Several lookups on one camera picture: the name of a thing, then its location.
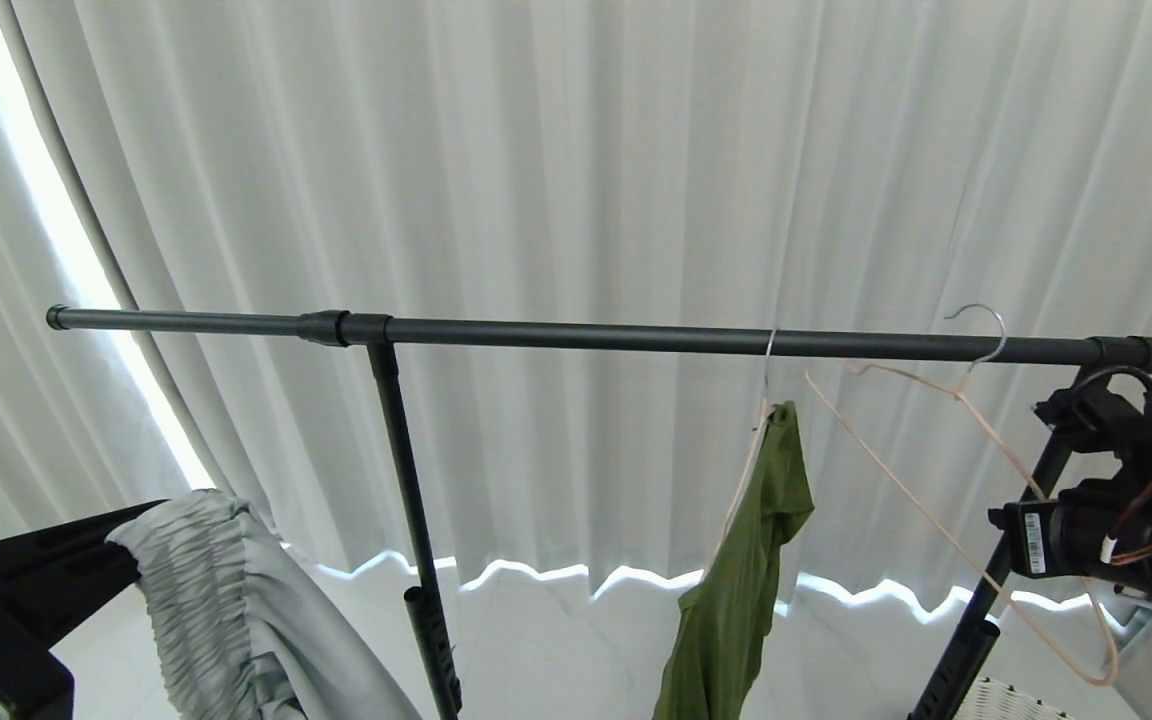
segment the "green fabric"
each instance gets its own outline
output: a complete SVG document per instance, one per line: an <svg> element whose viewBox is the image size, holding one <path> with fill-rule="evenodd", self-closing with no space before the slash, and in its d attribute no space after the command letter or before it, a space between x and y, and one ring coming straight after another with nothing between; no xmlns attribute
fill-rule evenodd
<svg viewBox="0 0 1152 720"><path fill-rule="evenodd" d="M781 579L783 544L812 515L793 402L776 406L732 529L682 619L664 666L654 720L736 720L763 666L763 638Z"/></svg>

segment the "white sticker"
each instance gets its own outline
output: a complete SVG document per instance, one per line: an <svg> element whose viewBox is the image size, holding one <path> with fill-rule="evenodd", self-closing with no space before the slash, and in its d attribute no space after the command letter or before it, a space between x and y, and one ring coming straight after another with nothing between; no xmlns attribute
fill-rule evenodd
<svg viewBox="0 0 1152 720"><path fill-rule="evenodd" d="M1043 554L1043 524L1037 511L1025 511L1025 543L1029 546L1029 571L1043 575L1047 571L1047 556Z"/></svg>

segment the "wall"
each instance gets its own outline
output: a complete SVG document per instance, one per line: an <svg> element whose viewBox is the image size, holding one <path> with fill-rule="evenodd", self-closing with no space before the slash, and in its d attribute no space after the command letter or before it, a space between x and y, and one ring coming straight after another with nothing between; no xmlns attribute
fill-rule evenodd
<svg viewBox="0 0 1152 720"><path fill-rule="evenodd" d="M442 574L445 588L463 582L454 568ZM314 575L424 717L434 717L399 600L412 583L406 566L385 560L355 577ZM676 630L680 589L626 579L591 602L585 588L579 575L540 583L526 573L502 570L470 592L445 598L465 720L652 714ZM768 638L744 717L904 720L961 605L950 602L923 624L905 602L878 594L867 593L872 600L856 605L799 585ZM78 720L175 717L157 675L143 612L136 591L123 593L58 647L78 680ZM1089 611L1043 615L1044 626L1076 657L1100 665L1102 642ZM984 674L1015 683L1070 717L1134 719L1114 689L1082 683L1018 617L1006 612L1001 623L1005 637Z"/></svg>

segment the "white curtain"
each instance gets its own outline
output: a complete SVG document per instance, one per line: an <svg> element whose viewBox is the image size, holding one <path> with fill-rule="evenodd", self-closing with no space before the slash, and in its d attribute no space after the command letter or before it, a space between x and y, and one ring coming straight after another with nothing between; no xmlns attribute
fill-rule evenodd
<svg viewBox="0 0 1152 720"><path fill-rule="evenodd" d="M60 210L63 195L31 185L20 160L38 149L12 136L1 113L22 108L3 97L0 88L0 537L188 490L120 359L116 343L131 339L63 338L44 323L52 302L100 297L78 290L50 241L68 232L88 242Z"/></svg>
<svg viewBox="0 0 1152 720"><path fill-rule="evenodd" d="M1015 334L1152 334L1152 3L12 8L142 306L991 333L940 319L979 301ZM218 482L326 564L408 552L364 351L156 340ZM435 554L462 577L708 559L761 359L399 358ZM1023 486L963 410L812 366L983 561L987 507ZM972 584L803 367L771 374L809 429L801 568L927 606ZM986 366L972 393L1036 457L1029 407L1071 377Z"/></svg>

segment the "gray garment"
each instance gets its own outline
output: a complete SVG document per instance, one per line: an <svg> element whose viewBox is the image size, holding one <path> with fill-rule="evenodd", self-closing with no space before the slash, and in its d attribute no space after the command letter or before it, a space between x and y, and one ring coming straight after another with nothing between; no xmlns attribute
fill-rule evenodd
<svg viewBox="0 0 1152 720"><path fill-rule="evenodd" d="M338 607L218 491L164 502L109 541L141 564L162 680L185 720L419 720Z"/></svg>

